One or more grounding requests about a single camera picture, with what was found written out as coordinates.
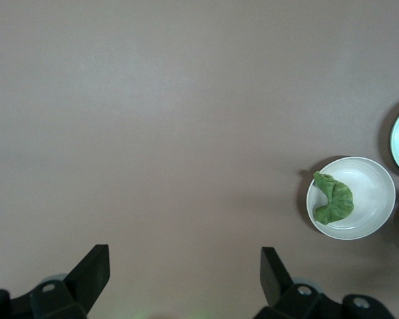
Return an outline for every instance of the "tabletop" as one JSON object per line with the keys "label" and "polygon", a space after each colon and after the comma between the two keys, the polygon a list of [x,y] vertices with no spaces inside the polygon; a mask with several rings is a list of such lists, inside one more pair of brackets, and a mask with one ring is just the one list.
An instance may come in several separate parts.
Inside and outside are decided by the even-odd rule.
{"label": "tabletop", "polygon": [[[89,318],[252,318],[261,247],[340,302],[399,318],[399,0],[0,1],[0,288],[95,244]],[[397,192],[377,232],[318,232],[305,195],[340,156]]]}

